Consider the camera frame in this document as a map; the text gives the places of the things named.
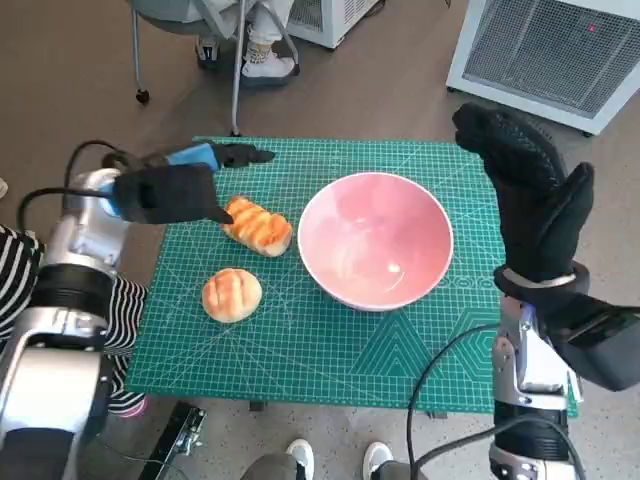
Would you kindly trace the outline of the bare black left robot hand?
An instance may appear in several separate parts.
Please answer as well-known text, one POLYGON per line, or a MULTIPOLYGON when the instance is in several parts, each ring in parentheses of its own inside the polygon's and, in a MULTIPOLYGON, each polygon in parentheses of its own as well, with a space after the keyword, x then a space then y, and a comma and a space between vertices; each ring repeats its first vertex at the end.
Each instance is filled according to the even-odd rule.
POLYGON ((154 152, 140 158, 145 167, 205 164, 213 172, 223 168, 244 168, 271 162, 276 154, 252 144, 195 141, 183 146, 154 152))

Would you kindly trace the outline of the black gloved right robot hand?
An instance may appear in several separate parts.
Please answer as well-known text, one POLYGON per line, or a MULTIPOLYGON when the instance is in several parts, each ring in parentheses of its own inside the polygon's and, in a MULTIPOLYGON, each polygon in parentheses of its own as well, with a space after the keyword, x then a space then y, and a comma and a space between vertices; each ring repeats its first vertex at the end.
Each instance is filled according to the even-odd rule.
POLYGON ((573 275, 593 166, 567 171, 546 132, 503 109, 465 103, 452 121, 457 145, 479 155, 495 189, 507 268, 534 283, 573 275))

